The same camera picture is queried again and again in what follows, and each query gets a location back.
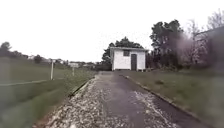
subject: small shed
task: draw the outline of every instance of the small shed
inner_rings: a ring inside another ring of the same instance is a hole
[[[143,48],[110,47],[112,70],[145,70],[147,52]]]

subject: white post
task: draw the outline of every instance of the white post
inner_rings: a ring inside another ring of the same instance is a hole
[[[51,80],[53,80],[53,73],[54,73],[54,60],[52,60],[52,63],[51,63]]]
[[[75,74],[74,74],[74,67],[72,67],[72,76],[74,76]]]

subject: grassy field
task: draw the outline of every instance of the grassy field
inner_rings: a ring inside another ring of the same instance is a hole
[[[0,67],[5,66],[1,67],[4,69],[4,73],[0,72],[1,83],[43,80],[49,76],[47,65],[7,58],[0,58],[0,64]],[[92,78],[95,72],[75,70],[74,74],[71,76],[68,69],[55,69],[55,77],[64,79],[0,86],[0,128],[30,128],[71,90],[77,89]]]
[[[35,64],[30,60],[0,57],[0,84],[50,79],[50,64]],[[54,69],[54,78],[62,78],[71,70]]]
[[[122,72],[205,122],[224,127],[224,75],[214,71]]]

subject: asphalt path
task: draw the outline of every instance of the asphalt path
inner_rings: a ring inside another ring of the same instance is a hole
[[[100,72],[55,109],[45,128],[207,128],[114,72]]]

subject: door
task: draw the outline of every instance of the door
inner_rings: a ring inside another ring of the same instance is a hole
[[[131,70],[137,70],[137,55],[131,54]]]

